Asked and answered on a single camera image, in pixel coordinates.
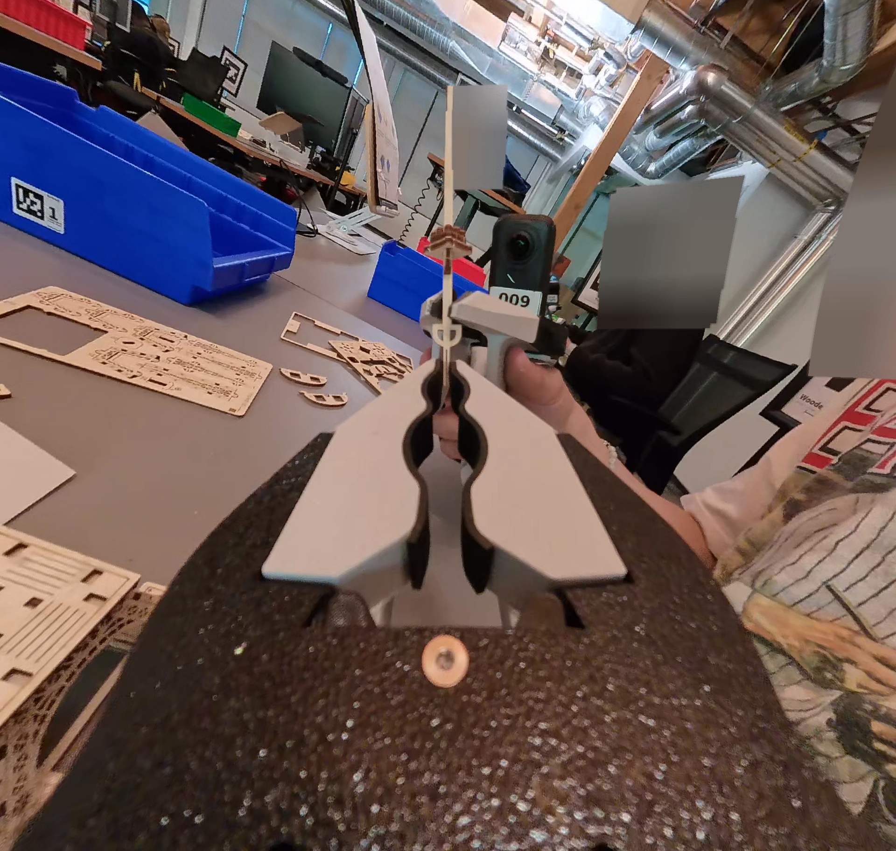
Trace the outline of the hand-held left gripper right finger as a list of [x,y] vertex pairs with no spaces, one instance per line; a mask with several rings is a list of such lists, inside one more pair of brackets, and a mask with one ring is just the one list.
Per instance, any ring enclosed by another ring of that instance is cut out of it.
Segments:
[[452,365],[462,565],[476,593],[528,599],[624,579],[627,569],[560,436],[469,365]]

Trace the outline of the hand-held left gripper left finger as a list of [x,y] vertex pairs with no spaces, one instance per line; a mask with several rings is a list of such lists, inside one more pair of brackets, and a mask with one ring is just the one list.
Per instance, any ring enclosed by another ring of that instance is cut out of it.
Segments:
[[266,579],[361,596],[423,585],[430,554],[428,487],[438,364],[428,361],[330,437],[262,567]]

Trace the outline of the wooden puzzle sheet with arcs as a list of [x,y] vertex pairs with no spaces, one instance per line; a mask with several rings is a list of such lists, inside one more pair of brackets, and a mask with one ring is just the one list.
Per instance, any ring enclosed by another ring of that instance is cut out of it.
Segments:
[[378,342],[364,340],[330,341],[330,347],[348,367],[377,394],[399,383],[414,370],[406,356],[400,356]]

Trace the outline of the thin wooden spire piece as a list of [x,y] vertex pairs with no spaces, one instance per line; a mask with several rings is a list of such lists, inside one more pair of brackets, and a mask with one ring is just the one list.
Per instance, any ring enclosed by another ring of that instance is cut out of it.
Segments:
[[470,251],[465,240],[465,230],[454,227],[454,106],[458,86],[446,91],[445,142],[442,187],[443,225],[441,233],[432,243],[434,251],[442,255],[442,320],[433,326],[433,342],[439,347],[442,363],[442,391],[437,410],[444,408],[451,394],[451,369],[453,362],[469,362],[469,338],[463,335],[464,327],[452,318],[454,306],[454,260],[456,254]]

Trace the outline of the person's right hand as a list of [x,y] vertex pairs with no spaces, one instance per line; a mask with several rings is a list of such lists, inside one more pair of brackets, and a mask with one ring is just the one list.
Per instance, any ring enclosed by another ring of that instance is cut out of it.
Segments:
[[563,426],[565,416],[570,414],[573,401],[577,402],[558,369],[533,363],[521,349],[511,349],[507,353],[504,377],[510,397],[556,432]]

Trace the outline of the small blue storage bin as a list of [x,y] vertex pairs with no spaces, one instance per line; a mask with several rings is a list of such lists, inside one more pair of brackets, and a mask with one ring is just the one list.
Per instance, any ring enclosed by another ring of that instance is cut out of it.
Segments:
[[423,304],[441,291],[441,261],[389,240],[378,253],[366,296],[418,322]]

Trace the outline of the red storage bin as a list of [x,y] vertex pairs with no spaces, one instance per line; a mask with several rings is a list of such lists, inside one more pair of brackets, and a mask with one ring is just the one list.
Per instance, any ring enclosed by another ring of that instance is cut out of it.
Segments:
[[[430,247],[430,239],[422,236],[417,245],[417,251],[425,255],[428,259],[436,263],[442,263],[442,260],[428,252]],[[487,283],[487,274],[481,266],[465,257],[457,257],[454,259],[454,274],[465,278],[473,284],[485,287]]]

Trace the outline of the white articulated stand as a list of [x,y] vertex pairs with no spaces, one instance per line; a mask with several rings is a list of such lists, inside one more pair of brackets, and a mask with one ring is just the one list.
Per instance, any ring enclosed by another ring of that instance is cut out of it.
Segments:
[[350,214],[318,224],[317,233],[355,255],[371,256],[379,252],[385,242],[374,238],[370,225],[379,219],[398,216],[399,209],[396,207],[378,206],[371,210],[365,204]]

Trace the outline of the black office chair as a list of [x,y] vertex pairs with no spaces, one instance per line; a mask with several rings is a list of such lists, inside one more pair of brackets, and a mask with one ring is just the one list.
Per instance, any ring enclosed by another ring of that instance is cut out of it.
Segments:
[[796,370],[706,336],[683,380],[656,411],[646,411],[649,431],[640,445],[626,449],[626,467],[660,494],[697,442]]

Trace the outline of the wooden sheet with tower parts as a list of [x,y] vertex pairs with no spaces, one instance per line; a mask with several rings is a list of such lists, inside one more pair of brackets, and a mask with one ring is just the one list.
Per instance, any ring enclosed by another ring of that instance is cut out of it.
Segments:
[[65,354],[2,337],[2,346],[241,417],[273,370],[262,360],[57,286],[3,299],[1,315],[32,309],[98,332]]

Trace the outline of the black computer monitor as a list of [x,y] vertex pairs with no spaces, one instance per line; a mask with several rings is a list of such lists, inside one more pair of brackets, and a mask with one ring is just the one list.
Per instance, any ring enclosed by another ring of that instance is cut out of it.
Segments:
[[273,41],[256,107],[266,115],[284,112],[300,122],[307,145],[337,159],[350,150],[367,98],[334,69],[301,49]]

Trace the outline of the green storage bin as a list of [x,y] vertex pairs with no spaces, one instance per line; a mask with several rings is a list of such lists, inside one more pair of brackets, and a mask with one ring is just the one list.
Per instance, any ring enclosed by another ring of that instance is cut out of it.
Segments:
[[181,105],[190,116],[199,119],[208,126],[232,137],[237,138],[241,129],[240,121],[231,118],[223,110],[213,106],[189,92],[184,92]]

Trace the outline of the wooden tower base model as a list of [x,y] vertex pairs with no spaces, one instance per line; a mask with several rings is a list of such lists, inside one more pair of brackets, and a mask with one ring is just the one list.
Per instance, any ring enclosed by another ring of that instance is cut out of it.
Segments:
[[2,817],[26,806],[63,694],[109,644],[133,644],[167,591],[126,569],[1,529]]

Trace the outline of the row of coloured storage bins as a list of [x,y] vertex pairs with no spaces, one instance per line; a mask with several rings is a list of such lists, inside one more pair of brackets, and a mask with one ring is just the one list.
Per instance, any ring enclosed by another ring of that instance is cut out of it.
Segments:
[[89,22],[54,0],[1,0],[1,14],[66,46],[84,51]]

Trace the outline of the thin wooden frame offcut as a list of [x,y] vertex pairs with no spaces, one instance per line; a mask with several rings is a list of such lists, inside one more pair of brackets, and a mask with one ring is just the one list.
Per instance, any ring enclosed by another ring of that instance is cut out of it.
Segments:
[[287,320],[287,324],[282,330],[280,334],[280,339],[283,342],[286,342],[294,347],[303,349],[305,351],[314,353],[318,356],[324,356],[330,360],[339,360],[340,357],[332,347],[321,347],[313,343],[305,343],[301,342],[298,339],[298,334],[301,329],[302,319],[304,315],[299,313],[298,311],[293,311],[290,314],[289,319]]

